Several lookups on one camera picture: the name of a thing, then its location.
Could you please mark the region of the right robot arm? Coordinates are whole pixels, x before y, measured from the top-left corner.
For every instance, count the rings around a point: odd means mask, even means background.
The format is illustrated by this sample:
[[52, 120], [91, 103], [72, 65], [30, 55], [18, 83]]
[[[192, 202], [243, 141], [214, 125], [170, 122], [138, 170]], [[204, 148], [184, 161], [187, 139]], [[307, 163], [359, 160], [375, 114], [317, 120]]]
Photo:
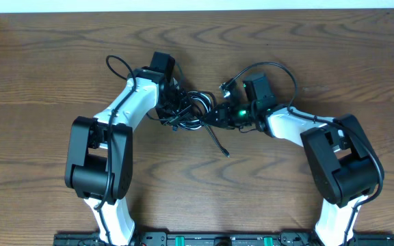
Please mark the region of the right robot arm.
[[228, 102], [202, 121], [225, 129], [254, 126], [266, 135], [303, 148], [317, 190], [323, 196], [315, 233], [322, 245], [348, 245], [359, 208], [379, 193], [384, 170], [359, 121], [351, 114], [319, 117], [278, 103], [265, 73], [243, 80], [248, 103], [240, 103], [231, 79], [220, 89]]

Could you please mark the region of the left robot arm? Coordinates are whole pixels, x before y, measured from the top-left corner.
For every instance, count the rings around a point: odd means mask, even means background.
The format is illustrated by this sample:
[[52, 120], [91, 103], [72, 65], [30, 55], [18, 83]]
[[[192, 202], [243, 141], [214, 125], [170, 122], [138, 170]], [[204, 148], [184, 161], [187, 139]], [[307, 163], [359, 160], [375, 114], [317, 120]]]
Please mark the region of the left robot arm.
[[171, 55], [154, 53], [149, 66], [129, 70], [125, 88], [107, 108], [91, 118], [79, 116], [71, 126], [64, 181], [91, 208], [106, 245], [137, 241], [126, 201], [135, 129], [151, 109], [158, 122], [173, 127], [190, 115], [174, 67]]

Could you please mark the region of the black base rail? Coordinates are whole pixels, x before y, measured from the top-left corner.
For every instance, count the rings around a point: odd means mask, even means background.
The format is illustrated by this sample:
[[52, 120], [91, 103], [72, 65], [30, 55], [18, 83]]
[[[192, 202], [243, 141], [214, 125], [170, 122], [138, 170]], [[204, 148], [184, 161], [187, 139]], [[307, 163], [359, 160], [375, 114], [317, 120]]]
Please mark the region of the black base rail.
[[[106, 245], [98, 233], [55, 234], [53, 246], [101, 246]], [[312, 232], [285, 231], [279, 234], [167, 234], [145, 232], [134, 236], [134, 246], [312, 246], [322, 245]]]

